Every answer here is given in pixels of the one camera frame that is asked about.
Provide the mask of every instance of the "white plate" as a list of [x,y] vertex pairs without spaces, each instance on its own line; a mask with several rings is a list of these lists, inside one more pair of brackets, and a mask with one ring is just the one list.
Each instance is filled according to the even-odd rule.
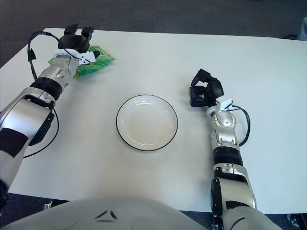
[[127,100],[116,118],[121,138],[130,146],[143,151],[158,150],[175,136],[177,115],[165,100],[140,95]]

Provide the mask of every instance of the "plate rim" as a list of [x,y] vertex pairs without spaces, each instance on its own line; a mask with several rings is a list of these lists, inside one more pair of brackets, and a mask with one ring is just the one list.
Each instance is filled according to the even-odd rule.
[[[159,147],[159,148],[157,148],[157,149],[152,149],[152,150],[138,149],[138,148],[132,146],[131,144],[127,143],[127,142],[125,141],[125,139],[121,136],[120,132],[119,132],[118,125],[117,125],[117,120],[118,120],[117,118],[118,118],[118,113],[120,112],[120,109],[123,107],[123,105],[124,105],[126,102],[128,102],[129,100],[131,100],[131,99],[133,99],[133,98],[135,98],[135,97],[139,97],[139,96],[152,96],[152,97],[157,97],[157,98],[159,98],[159,99],[165,101],[165,102],[172,108],[172,110],[173,110],[174,113],[175,113],[176,120],[177,120],[176,131],[175,131],[173,137],[169,140],[169,142],[167,142],[165,145],[163,145],[162,147]],[[176,133],[177,133],[177,131],[178,131],[178,116],[177,116],[176,111],[175,111],[174,108],[172,107],[172,105],[171,105],[170,103],[168,103],[166,100],[164,100],[163,98],[158,97],[158,96],[155,96],[155,95],[152,95],[152,94],[140,94],[140,95],[136,95],[136,96],[134,96],[134,97],[130,97],[128,100],[126,100],[126,101],[120,106],[120,108],[118,109],[117,114],[116,114],[116,129],[117,129],[117,132],[118,132],[120,138],[121,138],[127,145],[129,145],[130,147],[132,147],[132,148],[134,148],[134,149],[136,149],[136,150],[144,151],[144,152],[156,151],[156,150],[159,150],[159,149],[161,149],[161,148],[164,148],[164,147],[165,147],[166,145],[168,145],[168,144],[174,139],[174,137],[176,136]]]

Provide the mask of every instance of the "black joint band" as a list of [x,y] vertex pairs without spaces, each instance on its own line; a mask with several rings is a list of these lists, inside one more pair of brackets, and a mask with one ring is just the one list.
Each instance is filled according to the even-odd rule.
[[55,100],[59,98],[63,92],[62,87],[55,80],[51,78],[37,78],[30,87],[38,88],[49,93]]
[[213,151],[213,160],[214,164],[232,163],[243,166],[240,151],[228,146],[220,146],[215,148]]
[[15,158],[23,149],[28,137],[16,130],[2,128],[0,131],[0,150]]

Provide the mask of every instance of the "white mounting bracket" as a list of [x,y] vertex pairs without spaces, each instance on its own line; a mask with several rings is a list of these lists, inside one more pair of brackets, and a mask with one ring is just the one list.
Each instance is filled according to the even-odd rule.
[[53,52],[53,57],[56,58],[59,55],[70,55],[73,58],[78,59],[79,65],[90,64],[96,61],[95,55],[92,51],[91,52],[87,51],[86,53],[80,54],[78,51],[74,49],[66,49],[66,50],[68,51],[68,53],[64,49],[57,49],[56,51]]
[[217,111],[218,113],[221,111],[232,110],[232,99],[223,95],[221,97],[216,98]]

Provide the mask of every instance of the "silver robot arm segment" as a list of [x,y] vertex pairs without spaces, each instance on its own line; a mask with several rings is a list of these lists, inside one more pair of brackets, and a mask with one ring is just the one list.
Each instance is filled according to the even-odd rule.
[[[199,81],[206,82],[207,86],[196,86]],[[190,87],[190,104],[208,106],[207,115],[211,117],[214,160],[211,209],[215,229],[280,230],[256,210],[256,199],[240,154],[242,143],[238,143],[235,134],[236,118],[230,112],[233,101],[224,95],[221,83],[201,69]]]
[[79,61],[69,55],[54,58],[36,81],[1,112],[0,181],[3,190],[10,188],[27,146],[44,138],[54,118],[55,101],[78,65]]

